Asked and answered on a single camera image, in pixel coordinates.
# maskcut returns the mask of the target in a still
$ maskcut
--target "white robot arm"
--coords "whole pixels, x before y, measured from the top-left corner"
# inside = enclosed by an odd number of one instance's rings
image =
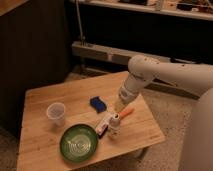
[[[180,171],[213,170],[213,66],[160,62],[142,55],[132,57],[129,76],[119,90],[115,110],[121,111],[155,78],[201,96],[186,132]]]
[[[213,87],[213,66],[160,62],[157,59],[136,55],[128,64],[129,76],[119,90],[116,111],[133,101],[140,90],[155,78],[201,96]]]

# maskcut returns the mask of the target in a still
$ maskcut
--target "wooden table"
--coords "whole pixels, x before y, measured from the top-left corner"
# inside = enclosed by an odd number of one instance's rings
[[[127,72],[108,74],[27,91],[17,170],[73,170],[162,142],[164,135],[140,96],[131,104],[134,113],[122,120],[116,140],[105,135],[95,154],[80,164],[67,163],[61,157],[59,141],[67,128],[77,123],[95,127],[106,114],[97,114],[89,99],[99,96],[112,110],[127,75]],[[66,105],[66,124],[62,127],[55,127],[46,117],[46,109],[53,102]]]

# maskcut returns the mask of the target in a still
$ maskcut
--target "blue object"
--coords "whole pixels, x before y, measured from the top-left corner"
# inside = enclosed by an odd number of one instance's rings
[[[103,112],[107,109],[106,104],[99,98],[99,96],[91,98],[90,105],[95,108],[97,113]]]

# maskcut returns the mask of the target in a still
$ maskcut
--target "green bowl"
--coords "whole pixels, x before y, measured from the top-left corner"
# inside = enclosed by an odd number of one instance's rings
[[[96,151],[98,136],[95,130],[86,124],[77,124],[68,128],[61,137],[60,152],[71,162],[83,162]]]

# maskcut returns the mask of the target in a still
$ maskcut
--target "plastic cup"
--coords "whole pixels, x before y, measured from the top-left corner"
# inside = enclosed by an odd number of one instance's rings
[[[57,126],[65,123],[65,105],[63,103],[52,103],[47,108],[47,117]]]

